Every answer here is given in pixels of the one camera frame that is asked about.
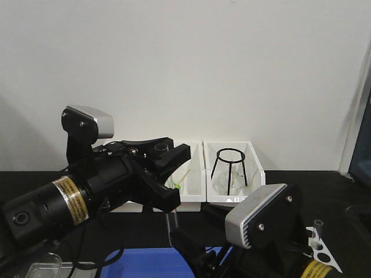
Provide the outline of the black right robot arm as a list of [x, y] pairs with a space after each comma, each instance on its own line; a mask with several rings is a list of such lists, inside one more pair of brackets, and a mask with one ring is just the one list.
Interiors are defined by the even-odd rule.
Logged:
[[314, 257], [295, 202], [244, 201], [224, 215], [219, 252], [207, 251], [180, 228], [171, 228], [172, 246], [195, 277], [344, 277]]

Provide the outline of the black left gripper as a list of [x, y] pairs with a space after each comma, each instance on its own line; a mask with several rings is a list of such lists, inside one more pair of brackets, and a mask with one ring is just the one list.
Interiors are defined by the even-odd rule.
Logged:
[[121, 143], [124, 146], [95, 147], [75, 164], [75, 178], [83, 189], [89, 215], [112, 211], [129, 201], [162, 211], [176, 209], [180, 192], [164, 184], [191, 159], [191, 147], [175, 147], [169, 137]]

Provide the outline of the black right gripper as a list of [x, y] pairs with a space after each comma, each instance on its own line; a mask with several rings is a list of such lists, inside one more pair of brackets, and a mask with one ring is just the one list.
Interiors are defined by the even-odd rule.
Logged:
[[[231, 207], [204, 204], [204, 219], [224, 229]], [[269, 243], [266, 247], [244, 249], [227, 244], [216, 258], [215, 251], [196, 242], [180, 228], [170, 232], [172, 246], [184, 258], [195, 277], [300, 277], [313, 259], [313, 250], [306, 244]]]

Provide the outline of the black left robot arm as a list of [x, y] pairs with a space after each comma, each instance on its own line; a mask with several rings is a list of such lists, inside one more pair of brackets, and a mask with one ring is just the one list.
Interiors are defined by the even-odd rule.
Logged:
[[114, 141], [92, 149], [58, 179], [1, 207], [1, 257], [59, 239], [126, 202], [164, 212], [180, 205], [168, 178], [191, 157], [187, 144], [171, 138]]

